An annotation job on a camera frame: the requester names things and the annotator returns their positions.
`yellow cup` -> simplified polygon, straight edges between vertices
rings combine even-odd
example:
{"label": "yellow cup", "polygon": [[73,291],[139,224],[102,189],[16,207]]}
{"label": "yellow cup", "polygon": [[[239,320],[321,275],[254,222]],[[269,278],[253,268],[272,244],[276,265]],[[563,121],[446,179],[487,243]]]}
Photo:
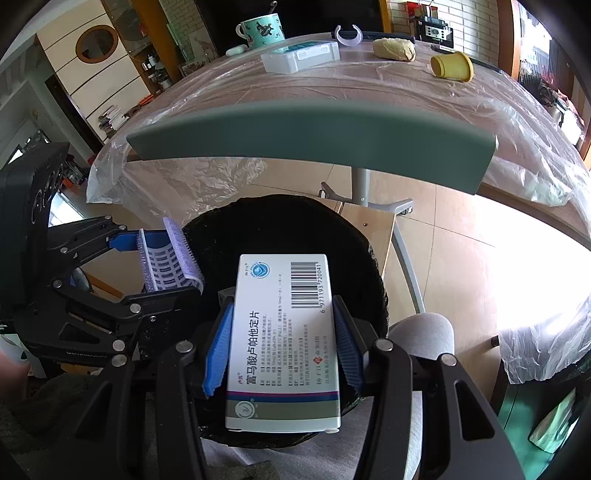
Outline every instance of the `yellow cup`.
{"label": "yellow cup", "polygon": [[431,68],[436,77],[469,82],[474,78],[474,65],[464,52],[431,57]]}

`robotic arm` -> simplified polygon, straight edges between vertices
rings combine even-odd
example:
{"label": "robotic arm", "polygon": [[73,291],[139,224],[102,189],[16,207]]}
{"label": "robotic arm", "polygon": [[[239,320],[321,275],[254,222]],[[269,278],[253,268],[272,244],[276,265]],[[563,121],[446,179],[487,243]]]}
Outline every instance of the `robotic arm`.
{"label": "robotic arm", "polygon": [[[226,299],[212,324],[199,318],[193,287],[112,303],[70,285],[72,271],[86,261],[111,248],[134,249],[136,232],[109,217],[47,227],[66,152],[67,145],[49,144],[0,173],[0,205],[8,199],[13,211],[25,213],[8,222],[9,210],[2,211],[11,231],[0,233],[0,246],[17,263],[14,277],[0,286],[3,324],[34,355],[103,367],[62,440],[40,452],[47,478],[143,478],[145,395],[155,392],[160,478],[206,479],[195,402],[222,383],[233,300]],[[453,355],[436,361],[408,355],[369,322],[352,318],[339,296],[333,310],[347,382],[375,397],[356,479],[403,479],[413,390],[424,399],[421,479],[523,478],[492,409]],[[161,353],[132,361],[150,324],[162,323],[170,329],[153,349]],[[9,461],[3,469],[17,471],[2,455]]]}

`barcode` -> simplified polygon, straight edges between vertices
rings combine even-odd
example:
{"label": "barcode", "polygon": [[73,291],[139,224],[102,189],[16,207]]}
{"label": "barcode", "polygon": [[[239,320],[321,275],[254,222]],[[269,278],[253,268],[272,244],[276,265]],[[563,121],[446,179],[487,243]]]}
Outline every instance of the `barcode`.
{"label": "barcode", "polygon": [[291,262],[291,308],[320,308],[318,262]]}

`printed logo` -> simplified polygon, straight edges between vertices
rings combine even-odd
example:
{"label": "printed logo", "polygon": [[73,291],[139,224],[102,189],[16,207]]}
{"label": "printed logo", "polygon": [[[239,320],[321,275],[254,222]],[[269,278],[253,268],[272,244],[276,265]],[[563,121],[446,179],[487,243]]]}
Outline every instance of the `printed logo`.
{"label": "printed logo", "polygon": [[273,31],[273,27],[271,26],[270,23],[267,25],[261,25],[259,22],[256,22],[256,29],[261,34],[261,37],[266,37],[267,35],[271,35],[271,32]]}
{"label": "printed logo", "polygon": [[269,265],[263,262],[256,262],[251,268],[251,275],[255,278],[265,278],[269,272]]}
{"label": "printed logo", "polygon": [[236,404],[234,411],[240,418],[249,419],[255,414],[255,406],[249,401],[242,400]]}

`white plastic box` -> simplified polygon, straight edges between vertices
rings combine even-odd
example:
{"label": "white plastic box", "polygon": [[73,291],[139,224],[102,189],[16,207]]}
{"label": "white plastic box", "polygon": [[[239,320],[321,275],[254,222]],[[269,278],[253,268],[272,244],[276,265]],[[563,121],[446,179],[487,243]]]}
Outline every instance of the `white plastic box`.
{"label": "white plastic box", "polygon": [[295,73],[332,60],[340,60],[335,41],[307,41],[261,55],[269,73]]}

